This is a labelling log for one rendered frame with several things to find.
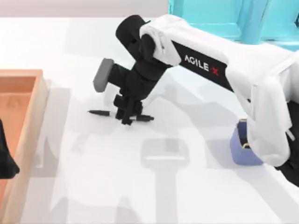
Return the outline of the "pale grey rounded box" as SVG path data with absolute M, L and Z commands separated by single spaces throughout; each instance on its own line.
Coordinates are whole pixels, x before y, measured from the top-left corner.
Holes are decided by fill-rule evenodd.
M 105 91 L 113 64 L 114 60 L 110 58 L 103 58 L 101 61 L 93 79 L 93 86 L 97 93 L 102 93 Z

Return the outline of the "light blue rack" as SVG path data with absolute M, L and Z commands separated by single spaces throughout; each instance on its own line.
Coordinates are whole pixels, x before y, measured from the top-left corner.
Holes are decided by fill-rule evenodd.
M 299 50 L 299 0 L 168 0 L 168 12 L 235 42 Z

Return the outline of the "shallow salmon-coloured box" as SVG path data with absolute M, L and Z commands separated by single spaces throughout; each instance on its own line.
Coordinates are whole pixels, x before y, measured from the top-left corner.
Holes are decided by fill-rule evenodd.
M 13 179 L 0 180 L 0 224 L 20 224 L 47 98 L 42 70 L 0 69 L 0 119 L 20 168 Z

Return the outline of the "black pen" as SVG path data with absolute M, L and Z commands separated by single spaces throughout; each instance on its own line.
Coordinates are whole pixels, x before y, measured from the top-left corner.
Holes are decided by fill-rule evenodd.
M 106 111 L 106 110 L 89 110 L 91 114 L 99 115 L 99 116 L 106 116 L 106 117 L 115 117 L 116 112 Z M 133 121 L 141 121 L 141 122 L 149 122 L 153 121 L 155 118 L 150 115 L 133 115 L 130 116 L 130 119 Z

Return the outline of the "blue pen holder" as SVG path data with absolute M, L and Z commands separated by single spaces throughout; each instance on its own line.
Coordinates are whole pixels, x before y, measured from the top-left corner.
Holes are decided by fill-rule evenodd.
M 235 164 L 241 166 L 260 166 L 263 162 L 252 151 L 247 139 L 247 120 L 240 119 L 230 138 L 230 152 Z

